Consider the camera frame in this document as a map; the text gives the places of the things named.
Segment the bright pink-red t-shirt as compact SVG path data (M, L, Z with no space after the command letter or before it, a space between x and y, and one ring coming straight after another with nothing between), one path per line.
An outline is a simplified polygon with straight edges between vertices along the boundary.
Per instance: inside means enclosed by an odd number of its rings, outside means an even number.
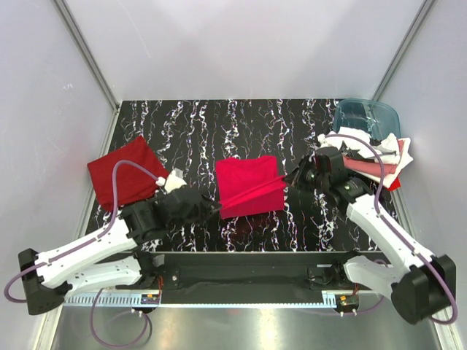
M245 160L230 157L216 162L215 173L222 219L285 208L285 183L279 175L276 157L264 155Z

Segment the dark red t-shirt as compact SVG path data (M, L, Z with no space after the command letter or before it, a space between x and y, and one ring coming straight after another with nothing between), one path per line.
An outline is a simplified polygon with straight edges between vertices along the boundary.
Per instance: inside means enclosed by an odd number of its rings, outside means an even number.
M120 160L142 166L157 178L166 178L169 175L143 136L138 136L127 145L90 162L88 171L96 199L105 211L113 210L112 171ZM156 179L128 164L119 166L116 180L118 206L151 198L158 189Z

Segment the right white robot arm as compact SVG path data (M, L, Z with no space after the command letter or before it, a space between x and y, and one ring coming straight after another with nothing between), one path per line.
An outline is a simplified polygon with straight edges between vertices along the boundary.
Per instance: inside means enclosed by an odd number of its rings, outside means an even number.
M285 183L302 191L319 190L347 219L376 243L390 262L385 267L361 253L350 252L335 264L347 283L360 284L389 299L399 316L416 324L450 307L456 319L456 265L437 257L411 237L382 207L360 178L350 175L335 147L304 157Z

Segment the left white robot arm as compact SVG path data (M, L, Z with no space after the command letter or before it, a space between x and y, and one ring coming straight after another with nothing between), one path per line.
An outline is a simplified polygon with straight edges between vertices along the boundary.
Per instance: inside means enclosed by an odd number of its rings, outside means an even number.
M70 297L94 289L147 289L156 274L148 259L132 254L170 230L205 223L220 203L187 185L124 206L106 228L46 252L18 255L28 313L45 314Z

